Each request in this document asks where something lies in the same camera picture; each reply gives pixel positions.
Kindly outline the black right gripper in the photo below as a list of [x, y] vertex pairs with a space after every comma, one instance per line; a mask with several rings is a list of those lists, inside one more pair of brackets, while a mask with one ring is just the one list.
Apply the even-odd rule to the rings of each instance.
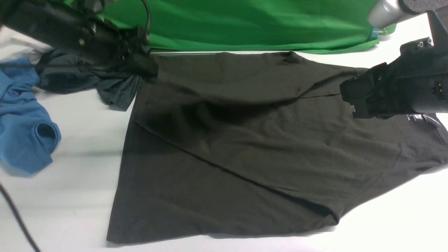
[[446, 45], [430, 38], [408, 42], [393, 62], [341, 83], [341, 97], [359, 119], [446, 113], [447, 62]]

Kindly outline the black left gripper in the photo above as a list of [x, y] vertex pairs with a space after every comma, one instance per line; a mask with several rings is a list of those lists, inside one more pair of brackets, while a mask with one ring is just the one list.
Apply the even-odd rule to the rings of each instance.
[[101, 70], [117, 70], [148, 78], [158, 75], [159, 67], [145, 46], [145, 29], [91, 27], [90, 36], [80, 45], [80, 57]]

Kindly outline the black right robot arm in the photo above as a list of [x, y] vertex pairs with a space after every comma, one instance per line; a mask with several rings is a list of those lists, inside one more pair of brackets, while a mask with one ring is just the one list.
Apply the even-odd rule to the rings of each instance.
[[370, 68], [343, 82], [343, 101], [354, 118], [388, 119], [396, 115], [446, 113], [448, 97], [448, 3], [446, 0], [378, 0], [368, 21], [376, 29], [426, 13], [432, 38], [400, 47], [390, 64]]

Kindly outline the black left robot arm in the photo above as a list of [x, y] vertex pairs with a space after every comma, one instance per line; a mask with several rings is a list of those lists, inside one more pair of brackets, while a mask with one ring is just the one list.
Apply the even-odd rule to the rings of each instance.
[[73, 54], [87, 69], [155, 77], [158, 64], [147, 48], [151, 11], [141, 3], [145, 25], [121, 29], [100, 18], [111, 0], [2, 0], [1, 27]]

